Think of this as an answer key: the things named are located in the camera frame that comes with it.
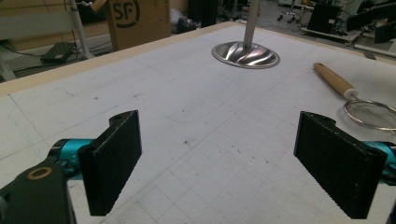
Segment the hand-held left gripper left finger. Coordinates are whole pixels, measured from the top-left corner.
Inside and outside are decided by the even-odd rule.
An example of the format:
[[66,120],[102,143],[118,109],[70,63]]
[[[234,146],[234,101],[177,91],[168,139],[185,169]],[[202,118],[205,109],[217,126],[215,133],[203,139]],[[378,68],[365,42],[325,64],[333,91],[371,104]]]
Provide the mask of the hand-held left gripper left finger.
[[90,214],[106,216],[142,155],[139,114],[136,110],[115,115],[95,139],[62,139],[49,155],[68,179],[84,184]]

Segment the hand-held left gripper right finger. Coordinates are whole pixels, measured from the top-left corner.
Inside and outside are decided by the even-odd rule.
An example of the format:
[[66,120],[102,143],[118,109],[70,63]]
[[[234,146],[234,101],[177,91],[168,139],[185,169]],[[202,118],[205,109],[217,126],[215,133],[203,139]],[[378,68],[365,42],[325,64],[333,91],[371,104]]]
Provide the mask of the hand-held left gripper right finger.
[[377,185],[396,186],[396,144],[360,141],[336,121],[300,113],[293,155],[352,219],[366,219]]

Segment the wooden-handled wire mesh strainer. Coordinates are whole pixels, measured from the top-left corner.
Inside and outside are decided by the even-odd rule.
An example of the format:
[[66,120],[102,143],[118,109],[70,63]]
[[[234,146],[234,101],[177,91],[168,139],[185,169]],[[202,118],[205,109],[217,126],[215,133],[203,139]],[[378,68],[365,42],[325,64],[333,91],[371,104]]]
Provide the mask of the wooden-handled wire mesh strainer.
[[314,63],[313,67],[339,95],[347,99],[343,109],[351,120],[369,129],[396,134],[396,108],[359,98],[348,81],[322,63]]

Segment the black power adapter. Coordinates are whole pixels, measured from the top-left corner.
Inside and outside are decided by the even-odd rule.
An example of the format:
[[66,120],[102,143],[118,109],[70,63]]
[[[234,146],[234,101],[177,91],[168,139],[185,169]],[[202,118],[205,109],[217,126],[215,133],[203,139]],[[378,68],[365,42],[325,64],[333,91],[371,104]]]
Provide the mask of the black power adapter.
[[65,63],[75,49],[71,42],[59,42],[51,47],[41,58],[42,63]]

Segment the brown cardboard box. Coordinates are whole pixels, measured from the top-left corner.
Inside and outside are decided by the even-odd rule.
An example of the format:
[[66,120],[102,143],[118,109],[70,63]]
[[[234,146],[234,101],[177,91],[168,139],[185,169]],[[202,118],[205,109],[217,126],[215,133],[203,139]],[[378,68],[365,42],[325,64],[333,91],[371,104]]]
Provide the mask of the brown cardboard box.
[[105,9],[114,50],[171,35],[169,0],[107,0]]

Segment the black equipment case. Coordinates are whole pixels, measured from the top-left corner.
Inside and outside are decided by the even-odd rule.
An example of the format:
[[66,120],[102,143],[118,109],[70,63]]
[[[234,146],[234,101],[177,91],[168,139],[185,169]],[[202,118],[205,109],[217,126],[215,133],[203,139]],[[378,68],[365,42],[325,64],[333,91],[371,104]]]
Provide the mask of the black equipment case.
[[307,29],[324,34],[330,34],[340,13],[340,7],[316,4],[312,11]]

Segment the white metal frame leg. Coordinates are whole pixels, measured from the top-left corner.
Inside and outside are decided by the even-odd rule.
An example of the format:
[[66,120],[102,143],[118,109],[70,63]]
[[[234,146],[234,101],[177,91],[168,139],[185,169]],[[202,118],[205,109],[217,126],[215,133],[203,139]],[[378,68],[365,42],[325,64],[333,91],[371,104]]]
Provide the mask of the white metal frame leg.
[[85,36],[85,31],[78,12],[78,4],[76,3],[75,0],[67,0],[67,1],[70,4],[70,11],[71,11],[71,17],[73,23],[78,31],[79,41],[81,45],[81,54],[85,59],[92,59],[94,55],[91,54],[88,48],[88,42]]

